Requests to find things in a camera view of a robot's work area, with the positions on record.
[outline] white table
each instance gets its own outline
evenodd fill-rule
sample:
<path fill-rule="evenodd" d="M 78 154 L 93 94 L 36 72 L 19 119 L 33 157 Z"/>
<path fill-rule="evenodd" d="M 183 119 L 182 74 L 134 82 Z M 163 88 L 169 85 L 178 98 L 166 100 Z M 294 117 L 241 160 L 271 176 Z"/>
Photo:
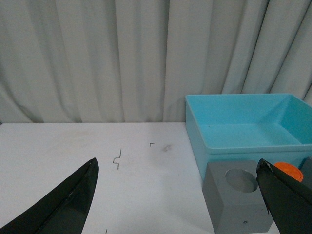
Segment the white table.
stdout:
<path fill-rule="evenodd" d="M 96 157 L 84 234 L 214 233 L 185 123 L 3 124 L 0 157 L 1 227 Z"/>

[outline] orange cap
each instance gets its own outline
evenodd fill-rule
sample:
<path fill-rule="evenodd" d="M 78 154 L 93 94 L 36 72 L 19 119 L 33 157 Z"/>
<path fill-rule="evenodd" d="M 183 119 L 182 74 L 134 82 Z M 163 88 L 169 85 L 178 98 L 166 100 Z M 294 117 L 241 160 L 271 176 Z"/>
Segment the orange cap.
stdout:
<path fill-rule="evenodd" d="M 277 162 L 274 164 L 274 166 L 280 169 L 281 171 L 285 172 L 286 174 L 290 175 L 292 178 L 298 180 L 299 182 L 303 180 L 302 172 L 298 168 L 289 163 Z"/>

